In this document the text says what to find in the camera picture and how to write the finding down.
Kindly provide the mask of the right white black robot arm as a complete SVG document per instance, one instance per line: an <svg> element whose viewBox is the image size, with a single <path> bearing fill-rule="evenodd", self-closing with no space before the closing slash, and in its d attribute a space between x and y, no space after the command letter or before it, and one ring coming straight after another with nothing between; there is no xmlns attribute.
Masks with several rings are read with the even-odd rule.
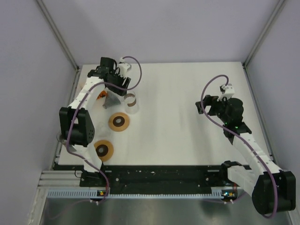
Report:
<svg viewBox="0 0 300 225"><path fill-rule="evenodd" d="M277 166L257 144L250 128L243 121L243 102L238 98L206 95L195 103L198 113L217 116L225 137L244 157L250 170L238 162L225 161L219 173L223 185L233 182L252 198L261 215L292 211L296 208L296 178L291 171Z"/></svg>

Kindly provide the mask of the wooden rimmed glass dripper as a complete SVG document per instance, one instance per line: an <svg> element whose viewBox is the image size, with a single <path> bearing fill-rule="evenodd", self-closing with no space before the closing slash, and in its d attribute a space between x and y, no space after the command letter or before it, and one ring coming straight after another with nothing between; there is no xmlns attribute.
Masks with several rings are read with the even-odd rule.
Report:
<svg viewBox="0 0 300 225"><path fill-rule="evenodd" d="M114 113L110 116L108 126L112 131L122 132L129 127L130 118L123 112Z"/></svg>

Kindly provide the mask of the orange white coffee filter bag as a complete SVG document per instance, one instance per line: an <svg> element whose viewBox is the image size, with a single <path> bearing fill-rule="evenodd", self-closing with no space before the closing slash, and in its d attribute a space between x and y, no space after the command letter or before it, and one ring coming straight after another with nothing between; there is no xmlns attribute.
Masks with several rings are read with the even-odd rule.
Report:
<svg viewBox="0 0 300 225"><path fill-rule="evenodd" d="M100 92L100 94L98 95L97 97L97 100L98 99L101 99L101 98L105 98L107 96L107 91L103 90Z"/></svg>

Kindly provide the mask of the glass carafe with wooden collar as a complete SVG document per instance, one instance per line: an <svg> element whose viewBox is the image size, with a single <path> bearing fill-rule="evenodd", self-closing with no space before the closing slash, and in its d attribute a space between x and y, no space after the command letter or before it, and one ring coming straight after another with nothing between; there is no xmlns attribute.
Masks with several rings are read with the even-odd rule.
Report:
<svg viewBox="0 0 300 225"><path fill-rule="evenodd" d="M127 91L123 97L124 108L128 114L136 114L139 111L136 94L133 91Z"/></svg>

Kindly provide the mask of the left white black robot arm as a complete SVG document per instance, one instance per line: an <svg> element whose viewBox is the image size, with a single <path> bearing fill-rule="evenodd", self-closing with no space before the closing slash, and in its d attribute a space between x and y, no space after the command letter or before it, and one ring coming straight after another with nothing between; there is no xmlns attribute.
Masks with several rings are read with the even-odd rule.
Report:
<svg viewBox="0 0 300 225"><path fill-rule="evenodd" d="M100 64L88 74L82 89L73 102L59 111L61 138L67 141L68 153L83 160L84 169L91 172L90 180L96 186L106 182L106 174L99 169L102 161L92 144L96 129L91 113L100 93L105 89L117 97L126 95L131 79L127 76L131 65L102 57Z"/></svg>

